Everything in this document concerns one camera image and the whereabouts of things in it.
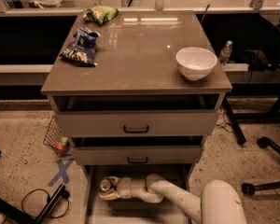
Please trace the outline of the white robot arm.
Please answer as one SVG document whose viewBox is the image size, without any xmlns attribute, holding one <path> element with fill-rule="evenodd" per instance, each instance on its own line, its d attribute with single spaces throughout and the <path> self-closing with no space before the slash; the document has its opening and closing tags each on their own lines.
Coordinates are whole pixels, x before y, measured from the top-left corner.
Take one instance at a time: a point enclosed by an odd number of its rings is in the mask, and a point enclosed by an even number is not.
<svg viewBox="0 0 280 224">
<path fill-rule="evenodd" d="M 223 180 L 208 182 L 201 197 L 157 174 L 146 178 L 107 176 L 100 183 L 100 191 L 99 196 L 105 201 L 138 198 L 146 203 L 160 203 L 166 198 L 197 224 L 247 224 L 237 191 Z"/>
</svg>

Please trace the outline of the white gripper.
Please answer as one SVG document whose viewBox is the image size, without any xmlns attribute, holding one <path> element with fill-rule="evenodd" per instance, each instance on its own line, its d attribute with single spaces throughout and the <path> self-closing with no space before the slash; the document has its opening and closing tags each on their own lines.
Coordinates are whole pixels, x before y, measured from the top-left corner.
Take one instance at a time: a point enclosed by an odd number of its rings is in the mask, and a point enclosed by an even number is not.
<svg viewBox="0 0 280 224">
<path fill-rule="evenodd" d="M 116 186 L 117 192 L 100 193 L 99 197 L 102 200 L 113 201 L 119 198 L 121 199 L 132 198 L 132 193 L 131 193 L 132 179 L 130 177 L 119 178 L 117 176 L 109 176 L 107 179 L 113 186 Z"/>
</svg>

